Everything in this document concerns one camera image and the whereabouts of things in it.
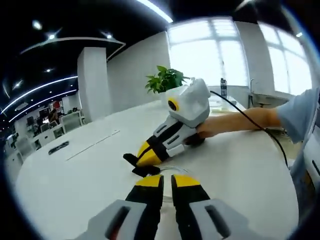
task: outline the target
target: desk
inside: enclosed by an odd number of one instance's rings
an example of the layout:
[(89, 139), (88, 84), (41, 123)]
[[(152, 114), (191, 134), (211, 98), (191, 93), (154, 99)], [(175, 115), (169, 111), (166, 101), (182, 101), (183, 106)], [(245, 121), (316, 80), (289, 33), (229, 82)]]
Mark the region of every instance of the desk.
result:
[[(135, 154), (167, 116), (160, 101), (133, 107), (65, 134), (29, 156), (15, 191), (43, 237), (75, 238), (87, 229), (90, 218), (116, 199), (125, 199), (141, 178), (131, 172), (133, 167), (123, 154)], [(48, 155), (65, 141), (69, 146)], [(244, 215), (249, 228), (262, 236), (285, 239), (298, 224), (290, 173), (264, 132), (219, 134), (164, 165), (188, 169), (211, 198), (223, 200)], [(165, 193), (170, 192), (169, 182), (165, 176)], [(170, 203), (163, 204), (155, 239), (180, 239)]]

